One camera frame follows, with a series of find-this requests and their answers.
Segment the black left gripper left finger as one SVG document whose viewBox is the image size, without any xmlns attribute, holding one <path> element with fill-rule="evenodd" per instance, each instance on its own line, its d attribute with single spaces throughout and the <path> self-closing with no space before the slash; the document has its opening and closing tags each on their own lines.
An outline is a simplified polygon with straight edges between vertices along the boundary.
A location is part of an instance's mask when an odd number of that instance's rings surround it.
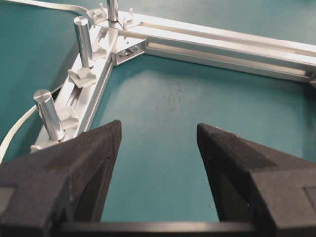
<svg viewBox="0 0 316 237">
<path fill-rule="evenodd" d="M 0 234 L 49 237 L 62 223 L 99 222 L 122 140 L 115 120 L 0 166 Z"/>
</svg>

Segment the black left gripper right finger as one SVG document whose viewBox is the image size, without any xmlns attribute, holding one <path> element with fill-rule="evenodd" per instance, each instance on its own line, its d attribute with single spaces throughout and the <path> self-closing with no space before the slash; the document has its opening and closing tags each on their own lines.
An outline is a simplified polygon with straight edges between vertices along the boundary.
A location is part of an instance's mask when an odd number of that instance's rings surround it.
<svg viewBox="0 0 316 237">
<path fill-rule="evenodd" d="M 316 234 L 314 162 L 200 123 L 197 144 L 218 218 L 265 237 Z"/>
</svg>

